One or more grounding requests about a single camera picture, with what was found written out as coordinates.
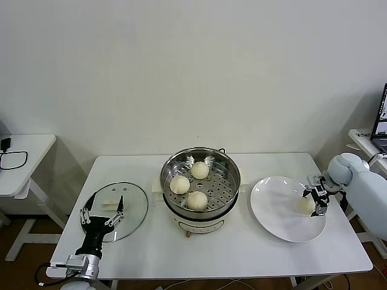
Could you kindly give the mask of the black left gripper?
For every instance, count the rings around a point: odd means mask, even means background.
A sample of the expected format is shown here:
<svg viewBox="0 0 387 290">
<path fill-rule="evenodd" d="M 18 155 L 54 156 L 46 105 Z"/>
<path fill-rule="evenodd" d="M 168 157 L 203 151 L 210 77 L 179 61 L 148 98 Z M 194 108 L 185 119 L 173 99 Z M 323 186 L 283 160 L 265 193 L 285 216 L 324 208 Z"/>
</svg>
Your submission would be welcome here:
<svg viewBox="0 0 387 290">
<path fill-rule="evenodd" d="M 123 195 L 120 196 L 116 214 L 113 217 L 90 217 L 89 214 L 93 207 L 96 194 L 94 192 L 80 210 L 80 223 L 84 224 L 82 228 L 85 231 L 85 238 L 82 246 L 76 250 L 75 255 L 90 254 L 96 257 L 102 257 L 103 238 L 105 235 L 112 233 L 114 231 L 113 226 L 117 226 L 124 218 Z"/>
</svg>

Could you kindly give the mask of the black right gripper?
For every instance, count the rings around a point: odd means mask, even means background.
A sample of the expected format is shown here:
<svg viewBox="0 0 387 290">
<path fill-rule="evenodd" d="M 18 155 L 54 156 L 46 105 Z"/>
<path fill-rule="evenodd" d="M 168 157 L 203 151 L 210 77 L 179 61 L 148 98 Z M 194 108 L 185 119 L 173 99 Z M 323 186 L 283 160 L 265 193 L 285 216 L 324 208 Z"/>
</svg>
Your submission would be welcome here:
<svg viewBox="0 0 387 290">
<path fill-rule="evenodd" d="M 330 196 L 335 195 L 335 193 L 328 192 L 325 189 L 324 182 L 325 178 L 319 178 L 318 185 L 315 187 L 305 188 L 303 191 L 303 198 L 306 198 L 308 195 L 310 195 L 312 198 L 315 198 L 317 192 L 318 201 L 315 202 L 315 208 L 311 214 L 311 217 L 324 216 L 327 212 L 328 204 L 330 203 Z"/>
</svg>

